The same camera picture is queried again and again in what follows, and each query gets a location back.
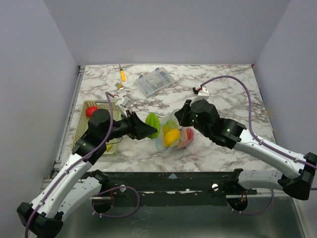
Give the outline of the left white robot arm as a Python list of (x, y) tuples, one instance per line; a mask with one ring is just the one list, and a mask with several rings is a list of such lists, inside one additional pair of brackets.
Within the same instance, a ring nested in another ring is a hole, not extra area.
[(28, 232), (39, 238), (54, 238), (63, 226), (67, 215), (94, 195), (109, 192), (109, 178), (95, 171), (78, 188), (78, 180), (106, 151), (106, 142), (128, 135), (141, 140), (157, 132), (157, 129), (141, 121), (135, 112), (119, 121), (112, 112), (97, 109), (88, 120), (88, 129), (76, 142), (72, 154), (51, 183), (30, 203), (23, 202), (17, 208), (18, 216)]

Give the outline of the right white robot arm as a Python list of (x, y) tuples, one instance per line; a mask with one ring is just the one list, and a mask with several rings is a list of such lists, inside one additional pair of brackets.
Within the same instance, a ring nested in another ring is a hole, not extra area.
[(243, 124), (220, 117), (215, 105), (205, 99), (187, 100), (174, 115), (180, 126), (192, 126), (216, 145), (249, 154), (275, 168), (271, 173), (241, 172), (239, 177), (228, 181), (231, 193), (268, 188), (282, 190), (299, 200), (308, 200), (317, 169), (316, 154), (292, 152), (252, 135)]

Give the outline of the green toy cabbage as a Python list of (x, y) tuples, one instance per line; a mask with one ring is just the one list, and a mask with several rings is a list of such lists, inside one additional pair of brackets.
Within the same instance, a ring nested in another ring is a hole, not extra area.
[(176, 123), (176, 122), (173, 121), (173, 120), (168, 120), (168, 121), (162, 126), (163, 131), (169, 131), (169, 130), (178, 129), (178, 128), (179, 128), (178, 123)]

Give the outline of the green toy pepper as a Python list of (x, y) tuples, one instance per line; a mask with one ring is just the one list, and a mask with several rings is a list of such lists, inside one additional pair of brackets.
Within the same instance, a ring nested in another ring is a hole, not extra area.
[(159, 117), (155, 114), (155, 113), (149, 113), (146, 120), (145, 120), (145, 123), (154, 127), (157, 132), (148, 136), (148, 138), (150, 139), (156, 139), (158, 136), (159, 136), (159, 133), (160, 133), (160, 121), (159, 121)]

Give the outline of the red toy apple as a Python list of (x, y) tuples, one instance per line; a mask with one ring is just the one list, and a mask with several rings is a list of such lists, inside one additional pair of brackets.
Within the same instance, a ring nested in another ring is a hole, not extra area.
[(185, 147), (190, 144), (194, 139), (194, 131), (191, 127), (185, 127), (182, 129), (182, 139), (180, 147)]

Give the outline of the clear zip top bag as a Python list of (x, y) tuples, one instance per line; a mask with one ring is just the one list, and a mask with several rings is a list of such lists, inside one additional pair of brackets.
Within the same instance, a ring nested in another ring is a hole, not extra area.
[(176, 110), (159, 120), (160, 132), (155, 139), (159, 152), (184, 148), (194, 140), (194, 130), (191, 127), (180, 126), (175, 112)]

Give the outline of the orange toy fruit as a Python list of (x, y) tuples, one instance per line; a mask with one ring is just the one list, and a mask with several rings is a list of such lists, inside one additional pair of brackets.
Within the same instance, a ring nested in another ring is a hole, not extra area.
[(169, 130), (166, 133), (166, 135), (164, 136), (164, 145), (165, 145), (165, 147), (170, 147), (176, 141), (178, 141), (180, 138), (181, 138), (180, 130), (178, 130), (178, 129)]

